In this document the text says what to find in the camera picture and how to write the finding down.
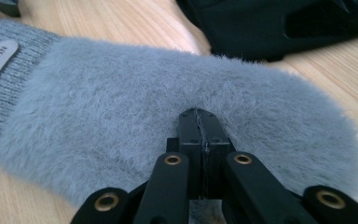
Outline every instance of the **faux fur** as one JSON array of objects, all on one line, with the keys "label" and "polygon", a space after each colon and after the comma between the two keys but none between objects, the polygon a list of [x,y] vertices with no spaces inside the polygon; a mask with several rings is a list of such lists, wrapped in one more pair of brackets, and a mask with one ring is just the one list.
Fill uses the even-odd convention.
[{"label": "faux fur", "polygon": [[[343,111],[309,82],[258,64],[66,38],[33,72],[0,138],[0,164],[81,205],[151,174],[189,108],[215,113],[237,150],[290,190],[358,194],[358,141]],[[193,203],[192,222],[219,220]]]}]

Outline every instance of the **ribbed knit cuff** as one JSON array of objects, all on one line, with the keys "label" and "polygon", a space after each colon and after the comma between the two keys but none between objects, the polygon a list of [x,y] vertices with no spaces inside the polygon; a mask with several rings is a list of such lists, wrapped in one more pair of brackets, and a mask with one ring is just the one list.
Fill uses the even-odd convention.
[{"label": "ribbed knit cuff", "polygon": [[20,49],[0,72],[0,134],[31,71],[60,37],[14,21],[0,20],[0,42],[8,39],[17,41]]}]

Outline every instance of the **brass rivet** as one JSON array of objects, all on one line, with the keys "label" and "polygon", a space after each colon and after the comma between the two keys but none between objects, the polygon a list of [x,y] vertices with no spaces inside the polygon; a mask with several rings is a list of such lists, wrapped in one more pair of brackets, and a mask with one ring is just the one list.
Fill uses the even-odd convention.
[{"label": "brass rivet", "polygon": [[327,190],[319,190],[316,193],[316,198],[321,202],[322,204],[335,208],[335,209],[342,209],[345,207],[345,202],[342,200],[338,195],[336,195],[333,192],[327,191]]},{"label": "brass rivet", "polygon": [[[103,199],[111,199],[112,202],[103,203]],[[118,205],[118,196],[113,192],[108,192],[103,194],[98,200],[95,202],[94,207],[100,212],[107,212],[112,208],[115,208]]]},{"label": "brass rivet", "polygon": [[250,164],[250,163],[252,163],[252,158],[250,158],[246,155],[240,154],[240,155],[237,155],[234,157],[234,161],[236,161],[237,163],[240,163],[240,164]]},{"label": "brass rivet", "polygon": [[182,162],[182,159],[178,156],[172,155],[165,158],[165,163],[169,165],[177,165]]}]

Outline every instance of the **light wood grain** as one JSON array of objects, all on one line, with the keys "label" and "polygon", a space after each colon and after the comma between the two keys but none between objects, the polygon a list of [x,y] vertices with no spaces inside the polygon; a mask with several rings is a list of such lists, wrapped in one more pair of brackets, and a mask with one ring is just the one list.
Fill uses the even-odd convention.
[{"label": "light wood grain", "polygon": [[[16,21],[59,35],[209,54],[204,35],[173,0],[20,0],[20,9],[22,17]],[[267,65],[324,89],[358,126],[358,38]],[[61,197],[0,169],[0,223],[69,223],[75,212]]]}]

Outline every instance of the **dark object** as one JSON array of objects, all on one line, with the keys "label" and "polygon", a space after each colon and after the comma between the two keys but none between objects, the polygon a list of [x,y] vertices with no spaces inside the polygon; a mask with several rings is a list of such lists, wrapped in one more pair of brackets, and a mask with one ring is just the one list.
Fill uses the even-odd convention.
[{"label": "dark object", "polygon": [[179,138],[167,139],[148,182],[131,193],[91,194],[72,224],[183,224],[189,199],[222,199],[227,223],[358,223],[350,197],[324,186],[291,193],[257,157],[235,150],[214,114],[191,109],[179,116]]},{"label": "dark object", "polygon": [[19,17],[18,0],[0,0],[0,11],[11,17]]},{"label": "dark object", "polygon": [[176,1],[213,54],[246,61],[277,61],[358,36],[358,0]]}]

